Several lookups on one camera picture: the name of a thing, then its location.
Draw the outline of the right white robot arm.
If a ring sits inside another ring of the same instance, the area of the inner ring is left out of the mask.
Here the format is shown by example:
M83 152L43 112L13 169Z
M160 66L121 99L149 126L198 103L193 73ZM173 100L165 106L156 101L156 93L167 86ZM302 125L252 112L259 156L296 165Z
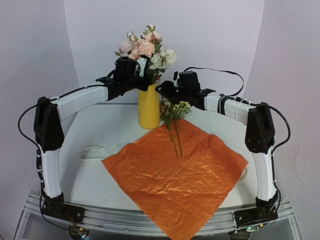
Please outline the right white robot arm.
M281 118L284 115L265 102L252 103L236 93L226 95L209 88L201 89L197 73L190 68L175 72L173 81L166 80L155 90L173 104L187 102L192 107L218 113L246 126L244 143L255 163L257 197L254 208L238 210L232 217L238 230L252 229L276 220L282 195L275 177L274 153L290 138L275 143L276 131L271 111Z

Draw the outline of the orange yellow wrapping paper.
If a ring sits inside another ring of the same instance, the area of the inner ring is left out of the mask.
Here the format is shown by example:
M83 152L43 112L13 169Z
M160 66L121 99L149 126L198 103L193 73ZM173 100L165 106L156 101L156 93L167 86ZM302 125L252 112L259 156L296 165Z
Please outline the orange yellow wrapping paper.
M103 165L141 210L151 209L148 198L185 210L217 210L248 162L218 136L184 119L178 130L183 157L176 157L162 125L104 159Z

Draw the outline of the yellow ceramic vase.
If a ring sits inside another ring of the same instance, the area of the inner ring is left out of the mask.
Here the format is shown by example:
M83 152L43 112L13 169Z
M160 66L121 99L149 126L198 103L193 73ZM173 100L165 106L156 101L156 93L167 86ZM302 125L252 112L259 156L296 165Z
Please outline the yellow ceramic vase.
M138 93L138 120L144 129L155 129L160 124L160 100L156 92L157 84L152 84L147 91Z

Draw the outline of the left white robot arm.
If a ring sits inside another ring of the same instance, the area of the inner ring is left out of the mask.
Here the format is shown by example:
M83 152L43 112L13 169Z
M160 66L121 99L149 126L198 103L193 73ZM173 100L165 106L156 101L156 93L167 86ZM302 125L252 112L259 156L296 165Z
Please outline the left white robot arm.
M32 143L37 147L36 170L40 193L44 197L44 202L40 203L43 215L77 224L84 218L85 209L66 204L61 188L59 156L65 140L62 121L87 107L123 96L128 91L146 91L150 82L147 74L149 61L145 55L138 60L120 57L115 61L114 70L98 78L95 84L53 98L43 96L33 105L35 139Z

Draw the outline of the cream printed ribbon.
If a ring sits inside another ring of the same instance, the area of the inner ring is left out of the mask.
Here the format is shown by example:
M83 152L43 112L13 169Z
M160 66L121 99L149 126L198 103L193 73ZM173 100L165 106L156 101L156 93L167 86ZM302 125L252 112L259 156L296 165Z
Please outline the cream printed ribbon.
M80 159L85 164L96 164L111 156L110 149L99 145L90 145L84 148Z

